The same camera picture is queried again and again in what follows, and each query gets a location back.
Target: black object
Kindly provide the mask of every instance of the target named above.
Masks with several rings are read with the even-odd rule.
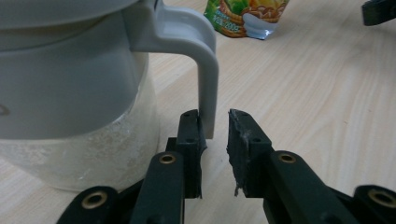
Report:
[[[58,224],[184,223],[184,199],[201,197],[201,155],[206,148],[197,110],[181,115],[177,138],[155,155],[144,180],[121,193],[110,187],[82,191]]]
[[[231,109],[227,151],[236,190],[264,198],[271,224],[396,223],[396,193],[360,186],[353,197],[327,187],[298,155],[274,151],[248,113]]]
[[[248,113],[231,109],[227,152],[239,189],[264,198],[270,224],[396,223],[396,193],[360,186],[353,197],[327,187],[298,155],[275,151]],[[180,117],[177,138],[155,155],[146,178],[121,193],[109,187],[81,192],[58,224],[184,223],[184,199],[201,197],[201,155],[206,148],[198,111]]]
[[[396,18],[396,0],[371,0],[361,7],[363,23],[378,25]]]

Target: kettle lid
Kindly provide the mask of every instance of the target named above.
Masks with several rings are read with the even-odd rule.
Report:
[[[0,0],[0,30],[84,21],[138,0]]]

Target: white plastic jug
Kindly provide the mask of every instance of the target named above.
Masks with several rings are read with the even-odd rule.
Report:
[[[59,189],[132,185],[159,135],[147,52],[197,62],[211,138],[215,41],[204,16],[161,0],[0,0],[0,155]]]

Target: frosted plastic base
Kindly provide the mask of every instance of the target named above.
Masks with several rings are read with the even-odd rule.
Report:
[[[155,93],[145,75],[134,106],[106,127],[65,139],[0,140],[0,156],[57,189],[125,189],[144,177],[158,139]]]

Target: light wood surface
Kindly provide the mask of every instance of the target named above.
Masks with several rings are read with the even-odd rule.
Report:
[[[204,12],[205,0],[166,0]],[[215,138],[202,157],[202,200],[186,201],[186,223],[266,223],[262,200],[233,196],[226,153],[228,110],[251,114],[276,150],[302,156],[329,186],[396,190],[396,21],[362,25],[364,0],[291,0],[267,40],[217,34]],[[159,150],[178,117],[197,107],[196,64],[151,54],[161,115]],[[0,223],[55,223],[76,196],[0,160]]]

